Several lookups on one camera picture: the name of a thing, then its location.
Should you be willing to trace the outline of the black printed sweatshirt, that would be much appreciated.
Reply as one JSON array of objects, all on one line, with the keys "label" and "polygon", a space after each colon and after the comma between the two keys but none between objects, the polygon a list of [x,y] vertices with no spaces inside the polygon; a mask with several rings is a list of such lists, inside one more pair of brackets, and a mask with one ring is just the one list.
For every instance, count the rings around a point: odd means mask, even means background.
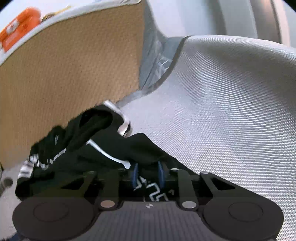
[{"label": "black printed sweatshirt", "polygon": [[185,166],[145,134],[128,136],[129,130],[128,119],[110,102],[86,110],[65,128],[53,127],[32,145],[18,174],[16,196],[25,200],[86,172],[103,174],[130,164],[138,173],[137,185],[128,184],[124,191],[128,200],[171,200],[172,189],[160,187],[159,168],[168,172]]}]

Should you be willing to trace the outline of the grey tabby cat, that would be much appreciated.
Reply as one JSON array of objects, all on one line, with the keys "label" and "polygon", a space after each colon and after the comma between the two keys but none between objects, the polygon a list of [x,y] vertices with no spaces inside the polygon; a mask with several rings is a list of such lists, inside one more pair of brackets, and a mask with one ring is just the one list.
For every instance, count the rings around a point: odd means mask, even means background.
[{"label": "grey tabby cat", "polygon": [[3,195],[6,189],[10,188],[13,185],[13,180],[11,178],[4,178],[0,183],[0,196]]}]

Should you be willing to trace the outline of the woven tan upright mattress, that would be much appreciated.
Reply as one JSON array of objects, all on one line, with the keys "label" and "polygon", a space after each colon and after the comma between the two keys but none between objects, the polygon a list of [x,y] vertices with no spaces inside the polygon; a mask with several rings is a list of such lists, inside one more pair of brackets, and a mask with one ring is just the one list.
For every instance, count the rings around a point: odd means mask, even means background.
[{"label": "woven tan upright mattress", "polygon": [[1,65],[1,164],[21,163],[53,126],[139,88],[144,2],[46,27]]}]

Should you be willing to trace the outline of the grey patterned bed sheet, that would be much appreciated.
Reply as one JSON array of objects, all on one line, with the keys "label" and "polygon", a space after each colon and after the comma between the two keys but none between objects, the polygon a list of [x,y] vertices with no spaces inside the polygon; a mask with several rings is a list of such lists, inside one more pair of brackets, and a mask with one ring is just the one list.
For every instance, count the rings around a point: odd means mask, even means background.
[{"label": "grey patterned bed sheet", "polygon": [[174,69],[187,37],[166,37],[157,27],[148,1],[144,1],[144,40],[139,68],[139,89],[119,100],[121,108],[158,89]]}]

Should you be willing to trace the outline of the orange first aid box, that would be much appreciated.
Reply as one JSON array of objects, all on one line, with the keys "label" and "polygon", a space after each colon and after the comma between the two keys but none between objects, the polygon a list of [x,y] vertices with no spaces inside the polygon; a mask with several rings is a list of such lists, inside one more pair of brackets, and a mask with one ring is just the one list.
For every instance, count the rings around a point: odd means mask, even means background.
[{"label": "orange first aid box", "polygon": [[29,7],[17,15],[1,31],[1,47],[7,52],[29,31],[41,22],[41,11],[37,8]]}]

